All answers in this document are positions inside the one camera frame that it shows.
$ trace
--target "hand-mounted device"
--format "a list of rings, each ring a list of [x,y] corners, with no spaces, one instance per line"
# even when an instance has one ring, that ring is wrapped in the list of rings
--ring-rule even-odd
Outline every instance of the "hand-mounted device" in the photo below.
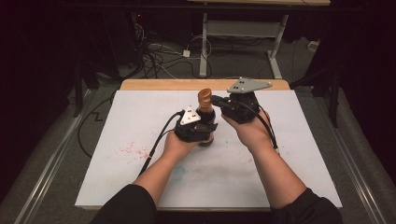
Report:
[[[271,82],[260,82],[254,79],[239,78],[227,92],[230,97],[220,97],[212,95],[212,104],[220,107],[221,112],[230,119],[233,119],[239,124],[251,122],[254,118],[258,118],[264,125],[267,132],[270,134],[274,149],[279,153],[274,130],[271,122],[269,123],[260,116],[260,106],[254,91],[272,87]]]
[[[199,123],[201,116],[199,116],[197,111],[192,109],[191,106],[181,113],[182,115],[176,123],[175,134],[184,142],[202,142],[209,140],[210,134],[218,127],[218,124],[215,123],[201,125]]]

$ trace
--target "white metal frame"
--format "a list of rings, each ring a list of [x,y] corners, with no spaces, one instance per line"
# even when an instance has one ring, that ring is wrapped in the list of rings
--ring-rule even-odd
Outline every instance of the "white metal frame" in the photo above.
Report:
[[[231,36],[254,36],[274,37],[275,44],[272,50],[267,51],[269,64],[271,65],[274,78],[282,78],[276,62],[276,53],[282,40],[289,15],[284,15],[281,22],[256,22],[256,21],[209,21],[207,13],[204,13],[202,31],[202,53],[200,62],[200,77],[206,77],[207,48],[206,38],[208,35],[231,35]]]

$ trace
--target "person's left hand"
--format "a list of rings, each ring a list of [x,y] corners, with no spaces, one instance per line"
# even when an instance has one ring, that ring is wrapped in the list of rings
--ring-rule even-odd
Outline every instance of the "person's left hand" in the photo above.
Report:
[[[191,149],[198,146],[198,144],[199,142],[183,142],[177,137],[174,131],[170,131],[166,135],[165,147],[163,148],[161,158],[176,164],[187,157]]]

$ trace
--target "desk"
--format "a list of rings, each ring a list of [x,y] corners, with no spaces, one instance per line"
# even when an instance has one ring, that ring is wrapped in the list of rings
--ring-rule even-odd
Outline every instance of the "desk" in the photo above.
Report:
[[[287,88],[284,80],[270,81],[274,87],[256,91],[256,96],[272,117],[281,156],[315,193],[341,207],[294,91]],[[234,82],[235,79],[125,80],[113,101],[76,206],[100,208],[123,186],[132,183],[172,114],[188,105],[196,107],[198,90],[211,88],[214,94],[226,96],[227,87]],[[219,124],[215,141],[208,148],[193,149],[177,165],[159,210],[269,210],[250,153],[232,127],[219,117],[219,108],[215,110]],[[152,162],[162,154],[163,140]]]
[[[297,5],[297,6],[328,6],[330,0],[189,0],[193,2],[211,3],[237,3],[237,4],[261,4],[261,5]],[[207,53],[206,42],[208,35],[232,35],[253,37],[274,37],[275,44],[272,50],[267,51],[268,62],[271,65],[274,78],[282,78],[279,66],[276,62],[276,53],[282,40],[289,15],[283,15],[281,22],[258,22],[258,21],[210,21],[207,13],[204,13],[202,31],[202,53],[200,62],[200,77],[206,77]]]

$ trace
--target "hand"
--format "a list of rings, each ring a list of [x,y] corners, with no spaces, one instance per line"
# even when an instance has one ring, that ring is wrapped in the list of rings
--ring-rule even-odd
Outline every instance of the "hand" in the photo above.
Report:
[[[176,136],[174,131],[170,131],[166,135],[165,147],[161,158],[176,164],[187,157],[191,149],[198,146],[198,144],[199,142],[183,142]]]
[[[253,121],[249,123],[238,124],[225,115],[221,116],[235,128],[239,140],[241,140],[242,144],[244,144],[251,153],[260,150],[262,147],[272,147],[270,135],[258,118],[254,118]],[[260,111],[260,116],[269,124],[264,111]]]

